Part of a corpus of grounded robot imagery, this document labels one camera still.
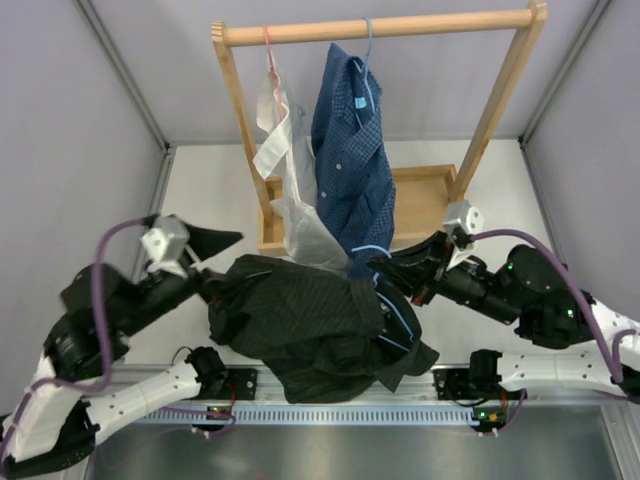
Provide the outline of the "light blue hanger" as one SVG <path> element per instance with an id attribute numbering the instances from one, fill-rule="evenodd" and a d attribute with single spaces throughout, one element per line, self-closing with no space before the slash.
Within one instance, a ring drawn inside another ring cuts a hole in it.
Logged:
<path id="1" fill-rule="evenodd" d="M 402 352 L 409 352 L 415 338 L 412 328 L 396 305 L 380 291 L 383 282 L 379 272 L 373 275 L 372 281 L 385 317 L 385 327 L 378 340 Z"/>

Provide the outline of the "black striped shirt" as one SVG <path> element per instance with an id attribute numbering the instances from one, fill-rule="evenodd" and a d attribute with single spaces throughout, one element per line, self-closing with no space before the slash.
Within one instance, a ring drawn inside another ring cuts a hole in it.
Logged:
<path id="1" fill-rule="evenodd" d="M 375 382 L 394 392 L 440 357 L 423 342 L 413 308 L 385 280 L 380 291 L 414 332 L 409 352 L 378 340 L 385 317 L 372 278 L 251 254 L 224 274 L 238 283 L 238 294 L 232 303 L 208 304 L 211 339 L 263 362 L 292 404 L 345 402 Z"/>

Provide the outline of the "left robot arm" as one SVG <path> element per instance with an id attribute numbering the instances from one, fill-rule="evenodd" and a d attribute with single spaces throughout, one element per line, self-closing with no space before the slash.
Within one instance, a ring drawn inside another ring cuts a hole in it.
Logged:
<path id="1" fill-rule="evenodd" d="M 142 227 L 148 256 L 137 283 L 104 260 L 120 231 Z M 161 373 L 108 392 L 113 364 L 138 333 L 193 297 L 228 305 L 239 282 L 198 269 L 243 238 L 170 215 L 122 222 L 100 238 L 92 264 L 61 292 L 65 308 L 43 343 L 37 369 L 12 413 L 1 419 L 1 475 L 27 479 L 66 470 L 149 413 L 225 390 L 228 369 L 212 347 L 197 347 Z"/>

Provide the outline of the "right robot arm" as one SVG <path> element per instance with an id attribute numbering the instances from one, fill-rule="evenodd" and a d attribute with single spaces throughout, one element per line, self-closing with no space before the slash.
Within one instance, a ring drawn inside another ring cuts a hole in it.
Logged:
<path id="1" fill-rule="evenodd" d="M 560 262 L 518 244 L 492 272 L 470 255 L 452 262 L 454 242 L 443 232 L 368 265 L 414 305 L 442 296 L 544 348 L 541 355 L 480 349 L 466 371 L 446 378 L 451 398 L 516 396 L 525 390 L 567 388 L 599 391 L 639 401 L 639 324 L 592 294 L 577 300 L 559 274 Z"/>

